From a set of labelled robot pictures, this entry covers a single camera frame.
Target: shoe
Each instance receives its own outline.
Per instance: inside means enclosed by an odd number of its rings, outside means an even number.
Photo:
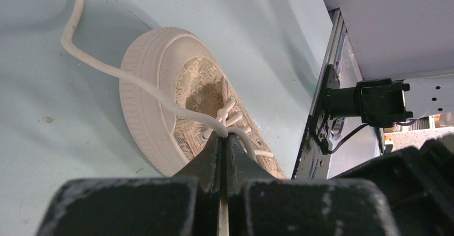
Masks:
[[[195,35],[173,27],[145,33],[128,48],[121,69],[158,86],[183,108],[243,128],[253,141],[257,162],[276,178],[286,179],[216,59]],[[212,132],[201,123],[175,116],[123,79],[120,100],[134,140],[165,176],[174,175],[192,160]],[[220,109],[228,116],[219,117]]]

